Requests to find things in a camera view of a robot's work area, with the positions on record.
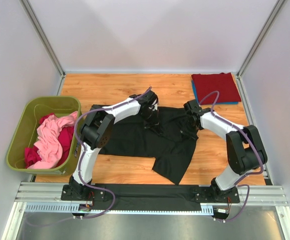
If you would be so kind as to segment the black t shirt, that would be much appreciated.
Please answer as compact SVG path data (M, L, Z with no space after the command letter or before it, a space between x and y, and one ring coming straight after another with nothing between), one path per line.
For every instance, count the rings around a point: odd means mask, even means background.
M193 157L197 139L183 137L180 130L188 119L184 108L160 106L160 131L144 128L139 115L116 123L102 155L155 158L153 171L178 185Z

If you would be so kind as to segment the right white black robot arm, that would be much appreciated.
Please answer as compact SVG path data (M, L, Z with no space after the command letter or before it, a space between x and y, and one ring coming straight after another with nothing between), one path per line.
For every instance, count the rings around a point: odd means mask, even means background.
M238 183L249 175L262 174L268 161L257 127L235 124L210 108L201 108L196 100L185 103L184 109L189 129L210 130L224 139L227 147L227 167L210 186L193 188L196 202L239 203Z

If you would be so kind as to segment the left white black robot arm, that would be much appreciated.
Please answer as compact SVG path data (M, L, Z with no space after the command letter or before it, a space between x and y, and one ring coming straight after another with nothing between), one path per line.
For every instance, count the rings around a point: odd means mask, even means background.
M93 105L75 137L81 145L76 170L64 193L78 200L86 200L92 188L92 170L100 150L109 142L113 127L119 121L140 114L150 127L158 123L158 97L148 88L143 94L134 94L114 105L100 107Z

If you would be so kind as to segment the folded dark red shirt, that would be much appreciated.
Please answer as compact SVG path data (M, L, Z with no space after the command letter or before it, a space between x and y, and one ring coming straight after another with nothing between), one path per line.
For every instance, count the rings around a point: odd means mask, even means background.
M230 72L217 74L192 74L191 79L195 84L199 102L213 91L218 91L220 93L217 102L241 101L237 86Z

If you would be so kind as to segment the folded blue shirt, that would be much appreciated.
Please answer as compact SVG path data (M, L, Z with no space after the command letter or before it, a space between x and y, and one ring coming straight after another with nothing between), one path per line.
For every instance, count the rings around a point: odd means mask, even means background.
M193 90L193 94L195 96L196 101L199 103L198 101L198 97L197 97L197 92L196 92L196 88L195 88L195 84L193 82L193 80L191 80L191 85L192 85L192 90ZM237 105L239 102L217 102L217 105Z

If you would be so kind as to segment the olive green plastic bin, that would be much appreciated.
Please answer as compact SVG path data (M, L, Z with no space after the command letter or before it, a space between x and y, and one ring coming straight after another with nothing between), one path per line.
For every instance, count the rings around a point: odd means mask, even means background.
M77 111L81 115L80 101L73 96L41 96L30 100L25 106L6 155L6 163L16 172L31 175L67 176L71 175L77 166L80 147L73 139L69 156L63 164L50 169L29 169L25 167L24 152L37 141L39 120L47 114L54 113L63 117Z

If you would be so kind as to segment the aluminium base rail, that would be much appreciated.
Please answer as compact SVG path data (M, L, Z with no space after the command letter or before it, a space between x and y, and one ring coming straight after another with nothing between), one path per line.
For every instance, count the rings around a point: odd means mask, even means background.
M234 207L286 207L281 186L241 186L219 197L207 186L98 184L78 199L64 183L22 182L16 202L28 213L97 214L110 208L110 214L203 215L229 214Z

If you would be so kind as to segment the right aluminium corner post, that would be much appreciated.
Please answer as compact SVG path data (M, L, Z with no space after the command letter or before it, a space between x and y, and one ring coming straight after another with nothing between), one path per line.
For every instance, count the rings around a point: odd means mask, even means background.
M249 66L250 62L252 61L253 57L255 56L257 50L261 46L262 42L264 41L265 37L267 36L268 32L270 31L270 28L274 24L275 20L277 19L280 11L284 7L284 5L287 3L287 0L277 0L273 9L271 10L268 18L266 19L262 29L260 30L258 36L256 37L256 40L254 41L250 51L248 52L245 60L243 61L241 67L237 71L236 76L238 78L241 78L245 71L247 70L247 67Z

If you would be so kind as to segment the aluminium corner post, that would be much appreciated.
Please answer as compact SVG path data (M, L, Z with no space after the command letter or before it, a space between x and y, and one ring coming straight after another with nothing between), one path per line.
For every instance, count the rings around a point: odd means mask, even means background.
M237 71L236 76L238 78L241 78L245 71L247 70L247 67L249 66L250 62L252 61L253 57L255 56L257 50L261 46L262 42L264 41L265 37L267 36L268 32L270 31L270 28L274 24L275 20L277 19L280 11L284 7L284 5L287 3L287 0L277 0L273 9L271 10L268 18L266 19L262 29L260 30L258 36L256 37L256 40L254 41L250 51L248 52L245 60L243 61L241 67Z
M52 63L54 64L55 68L57 69L58 73L60 74L61 77L65 76L65 71L63 69L63 67L61 66L61 63L58 59L58 57L56 56L48 38L47 35L45 34L39 19L30 3L30 1L28 0L20 0L20 3L24 9L24 11L26 12L31 24L33 25L40 41L42 42L45 50L47 51L47 54L49 55Z

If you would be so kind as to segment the left aluminium corner post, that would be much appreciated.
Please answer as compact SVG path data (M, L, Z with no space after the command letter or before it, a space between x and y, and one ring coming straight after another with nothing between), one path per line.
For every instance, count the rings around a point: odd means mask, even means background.
M33 25L40 41L42 42L45 50L47 51L47 54L49 55L52 63L54 64L55 68L57 69L58 73L60 74L61 77L65 76L65 71L63 69L63 67L61 66L61 63L58 59L58 57L56 56L48 38L47 35L45 34L39 19L30 3L30 1L28 0L20 0L20 3L24 9L24 11L26 12L31 24Z

